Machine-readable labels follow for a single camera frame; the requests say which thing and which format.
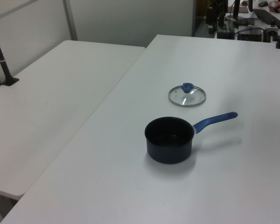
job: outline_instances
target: black saucepan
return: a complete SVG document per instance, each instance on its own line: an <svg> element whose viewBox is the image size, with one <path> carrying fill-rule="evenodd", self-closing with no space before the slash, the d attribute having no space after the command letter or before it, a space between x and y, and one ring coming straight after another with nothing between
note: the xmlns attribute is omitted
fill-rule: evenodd
<svg viewBox="0 0 280 224"><path fill-rule="evenodd" d="M182 162L191 155L192 139L195 133L201 132L208 125L237 116L236 112L230 112L204 119L193 126L175 117L155 119L145 128L147 152L154 160L161 163Z"/></svg>

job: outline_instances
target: blue lid knob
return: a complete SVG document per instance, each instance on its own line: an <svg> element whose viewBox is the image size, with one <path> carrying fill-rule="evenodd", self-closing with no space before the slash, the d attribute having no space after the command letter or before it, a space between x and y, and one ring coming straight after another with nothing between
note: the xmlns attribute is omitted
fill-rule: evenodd
<svg viewBox="0 0 280 224"><path fill-rule="evenodd" d="M189 93L192 89L194 89L194 85L192 83L184 83L182 85L182 90L184 93Z"/></svg>

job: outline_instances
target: glass lid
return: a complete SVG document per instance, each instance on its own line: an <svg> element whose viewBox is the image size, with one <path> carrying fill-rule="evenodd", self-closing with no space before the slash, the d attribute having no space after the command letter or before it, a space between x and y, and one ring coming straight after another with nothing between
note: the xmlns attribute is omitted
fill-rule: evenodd
<svg viewBox="0 0 280 224"><path fill-rule="evenodd" d="M192 83L184 83L170 90L168 98L177 106L194 107L205 102L206 94L203 89Z"/></svg>

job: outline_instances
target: lid rim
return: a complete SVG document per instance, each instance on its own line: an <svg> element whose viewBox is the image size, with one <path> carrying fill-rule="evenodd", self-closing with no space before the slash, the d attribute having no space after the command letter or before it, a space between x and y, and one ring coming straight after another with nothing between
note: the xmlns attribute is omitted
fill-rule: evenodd
<svg viewBox="0 0 280 224"><path fill-rule="evenodd" d="M176 105L176 106L180 106L180 107L196 107L196 106L199 106L199 105L203 104L203 103L206 101L206 93L205 93L205 91L204 91L203 89L197 87L197 86L194 86L194 89L199 90L199 91L203 94L203 96L204 96L204 98L203 98L203 100L202 100L201 102L199 102L199 103L197 103L197 104L192 104L192 105L182 105L182 104L179 104L179 103L173 101L173 100L170 98L171 93L172 93L174 90L181 89L181 88L182 88L182 86L179 85L179 86L176 86L176 87L174 87L173 89L171 89L171 90L169 91L169 93L168 93L168 99L169 99L169 101L170 101L172 104L174 104L174 105Z"/></svg>

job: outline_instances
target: table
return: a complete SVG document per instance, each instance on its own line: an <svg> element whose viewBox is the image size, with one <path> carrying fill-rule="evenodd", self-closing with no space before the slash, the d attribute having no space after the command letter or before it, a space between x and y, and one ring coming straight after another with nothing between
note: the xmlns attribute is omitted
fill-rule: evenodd
<svg viewBox="0 0 280 224"><path fill-rule="evenodd" d="M65 41L0 86L0 194L19 200L144 48Z"/></svg>
<svg viewBox="0 0 280 224"><path fill-rule="evenodd" d="M205 103L170 103L183 82L205 90ZM236 119L194 137L186 161L147 154L151 120L231 111ZM11 223L280 223L280 50L156 36L2 222Z"/></svg>

